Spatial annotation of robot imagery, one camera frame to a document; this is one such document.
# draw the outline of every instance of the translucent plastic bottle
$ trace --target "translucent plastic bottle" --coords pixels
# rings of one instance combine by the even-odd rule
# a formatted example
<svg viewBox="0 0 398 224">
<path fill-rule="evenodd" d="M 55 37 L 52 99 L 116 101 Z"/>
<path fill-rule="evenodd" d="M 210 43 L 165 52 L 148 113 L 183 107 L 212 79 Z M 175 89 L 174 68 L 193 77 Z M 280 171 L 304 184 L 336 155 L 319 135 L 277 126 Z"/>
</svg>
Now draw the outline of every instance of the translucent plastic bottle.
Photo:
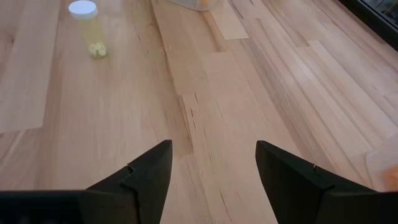
<svg viewBox="0 0 398 224">
<path fill-rule="evenodd" d="M 217 2 L 217 0 L 169 0 L 169 1 L 197 11 L 209 10 Z"/>
<path fill-rule="evenodd" d="M 69 5 L 69 12 L 77 20 L 90 56 L 95 59 L 107 56 L 108 50 L 95 3 L 86 0 L 75 1 Z"/>
</svg>

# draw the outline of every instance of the pill bottle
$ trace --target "pill bottle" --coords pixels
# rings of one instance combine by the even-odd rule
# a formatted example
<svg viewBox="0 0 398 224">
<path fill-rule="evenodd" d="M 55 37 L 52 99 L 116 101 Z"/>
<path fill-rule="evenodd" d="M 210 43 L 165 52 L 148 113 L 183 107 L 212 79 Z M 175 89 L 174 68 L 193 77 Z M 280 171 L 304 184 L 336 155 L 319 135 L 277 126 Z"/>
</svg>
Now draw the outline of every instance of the pill bottle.
<svg viewBox="0 0 398 224">
<path fill-rule="evenodd" d="M 77 20 L 90 56 L 94 59 L 107 56 L 108 50 L 95 3 L 86 0 L 75 1 L 69 5 L 69 12 Z"/>
<path fill-rule="evenodd" d="M 169 0 L 196 11 L 206 11 L 211 9 L 217 0 Z"/>
</svg>

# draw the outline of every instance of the wooden floor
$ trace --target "wooden floor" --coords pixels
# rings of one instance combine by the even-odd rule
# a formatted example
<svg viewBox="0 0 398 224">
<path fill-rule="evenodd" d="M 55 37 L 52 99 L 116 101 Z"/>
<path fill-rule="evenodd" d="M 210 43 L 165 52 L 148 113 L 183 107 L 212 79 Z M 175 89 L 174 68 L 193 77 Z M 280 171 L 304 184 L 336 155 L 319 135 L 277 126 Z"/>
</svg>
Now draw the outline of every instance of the wooden floor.
<svg viewBox="0 0 398 224">
<path fill-rule="evenodd" d="M 338 1 L 95 0 L 104 60 L 70 2 L 0 1 L 0 189 L 84 189 L 163 139 L 162 223 L 276 223 L 259 139 L 374 188 L 365 157 L 398 134 L 398 53 Z"/>
</svg>

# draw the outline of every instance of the wood grain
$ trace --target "wood grain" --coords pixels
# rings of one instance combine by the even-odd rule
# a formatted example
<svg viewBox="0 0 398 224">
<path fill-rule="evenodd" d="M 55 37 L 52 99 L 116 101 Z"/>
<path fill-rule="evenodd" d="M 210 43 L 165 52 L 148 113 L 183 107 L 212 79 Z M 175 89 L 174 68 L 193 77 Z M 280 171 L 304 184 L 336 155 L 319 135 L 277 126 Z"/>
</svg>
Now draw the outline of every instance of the wood grain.
<svg viewBox="0 0 398 224">
<path fill-rule="evenodd" d="M 27 0 L 0 82 L 0 132 L 38 128 L 58 24 L 59 0 Z"/>
<path fill-rule="evenodd" d="M 84 189 L 164 139 L 162 223 L 277 223 L 259 139 L 379 189 L 366 156 L 398 137 L 398 53 L 338 1 L 95 0 L 104 60 L 87 55 L 72 0 L 44 2 L 0 2 L 1 190 Z M 19 35 L 50 30 L 53 44 Z"/>
</svg>

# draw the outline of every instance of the white bottle cap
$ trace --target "white bottle cap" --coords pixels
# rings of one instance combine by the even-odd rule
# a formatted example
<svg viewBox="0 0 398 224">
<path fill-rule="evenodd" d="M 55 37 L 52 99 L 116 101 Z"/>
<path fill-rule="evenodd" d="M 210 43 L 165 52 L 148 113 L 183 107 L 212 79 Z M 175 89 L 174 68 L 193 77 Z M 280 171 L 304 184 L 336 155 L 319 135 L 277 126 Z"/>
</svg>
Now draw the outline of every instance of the white bottle cap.
<svg viewBox="0 0 398 224">
<path fill-rule="evenodd" d="M 69 12 L 75 19 L 92 19 L 98 14 L 95 3 L 86 0 L 72 2 Z"/>
</svg>

